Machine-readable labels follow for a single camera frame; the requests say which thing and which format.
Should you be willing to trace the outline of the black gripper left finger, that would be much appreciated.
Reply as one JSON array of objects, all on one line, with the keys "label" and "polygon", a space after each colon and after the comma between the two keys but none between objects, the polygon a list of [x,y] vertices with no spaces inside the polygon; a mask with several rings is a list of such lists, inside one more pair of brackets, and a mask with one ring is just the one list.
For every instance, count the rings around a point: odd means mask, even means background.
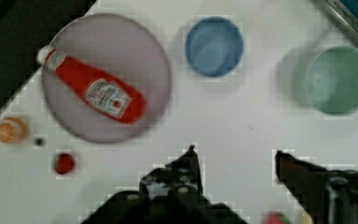
[{"label": "black gripper left finger", "polygon": [[223,203],[203,195],[200,163],[184,155],[141,178],[137,190],[111,196],[81,224],[247,224]]}]

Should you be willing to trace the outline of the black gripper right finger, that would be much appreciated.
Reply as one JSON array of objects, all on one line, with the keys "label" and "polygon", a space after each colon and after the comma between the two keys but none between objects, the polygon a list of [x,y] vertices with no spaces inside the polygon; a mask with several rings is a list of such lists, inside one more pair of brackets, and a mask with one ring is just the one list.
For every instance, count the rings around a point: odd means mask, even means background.
[{"label": "black gripper right finger", "polygon": [[313,224],[358,224],[358,171],[328,170],[283,151],[275,171]]}]

